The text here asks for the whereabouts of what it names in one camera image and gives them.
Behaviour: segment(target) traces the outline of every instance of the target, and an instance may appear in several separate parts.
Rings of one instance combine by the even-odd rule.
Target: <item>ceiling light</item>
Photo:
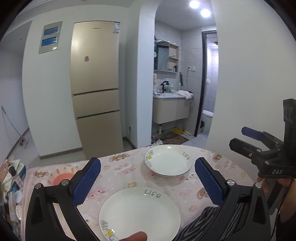
[[[196,0],[192,0],[190,3],[189,3],[189,6],[196,9],[196,8],[199,8],[200,6],[200,3]]]
[[[204,17],[204,18],[208,18],[209,16],[211,16],[211,12],[208,9],[204,9],[200,12],[200,14]]]

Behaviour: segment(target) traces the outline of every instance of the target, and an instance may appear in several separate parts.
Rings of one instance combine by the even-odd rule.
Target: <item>striped cloth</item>
[[[229,237],[233,233],[243,208],[244,203],[238,203],[236,205],[234,215],[232,216],[220,240]],[[220,207],[206,207],[202,214],[192,223],[187,225],[172,241],[198,241],[204,234],[208,225],[214,220],[219,209]]]

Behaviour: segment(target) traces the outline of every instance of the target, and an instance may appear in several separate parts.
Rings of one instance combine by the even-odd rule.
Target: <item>table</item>
[[[193,160],[204,157],[215,170],[219,170],[225,179],[233,179],[239,185],[252,186],[251,178],[234,162],[219,154],[191,146],[178,145],[191,155]],[[207,195],[201,181],[195,173],[194,165],[184,175],[177,177],[162,177],[151,172],[144,164],[144,155],[151,147],[139,148],[124,153],[99,158],[102,169],[85,202],[78,210],[87,224],[104,241],[99,227],[99,211],[103,203],[114,193],[125,188],[144,186],[162,190],[170,196],[180,209],[181,229],[195,220],[207,206],[215,206]],[[67,165],[52,165],[27,170],[22,200],[21,236],[25,240],[25,217],[34,185],[42,183],[51,186],[52,175],[57,170],[81,170],[87,161],[69,163]],[[74,239],[58,205],[56,212],[67,236]]]

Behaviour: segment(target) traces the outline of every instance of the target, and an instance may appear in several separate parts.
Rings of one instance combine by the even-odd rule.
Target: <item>blue gripper pad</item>
[[[217,183],[215,177],[211,174],[211,171],[213,172],[217,172],[217,171],[214,171],[208,163],[206,163],[208,165],[207,167],[205,162],[206,160],[204,158],[198,158],[195,161],[195,166],[194,166],[195,172],[198,175],[200,181],[202,182],[204,188],[206,189],[212,203],[218,206],[222,206],[223,200],[224,200],[223,189]]]
[[[257,141],[262,141],[263,140],[263,134],[259,131],[253,130],[251,128],[248,127],[243,127],[242,128],[242,134],[244,136],[248,136],[251,137]]]
[[[75,207],[83,204],[86,199],[90,189],[101,172],[101,162],[98,158],[93,157],[85,167],[78,172],[81,172],[79,173],[81,177],[72,190],[72,203]]]

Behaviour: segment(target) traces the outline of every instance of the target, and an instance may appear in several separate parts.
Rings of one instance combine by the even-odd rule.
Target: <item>bath mat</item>
[[[189,141],[187,138],[180,136],[179,134],[173,131],[169,131],[155,136],[151,139],[151,143],[153,144],[158,139],[162,140],[164,145],[181,145],[182,143]]]

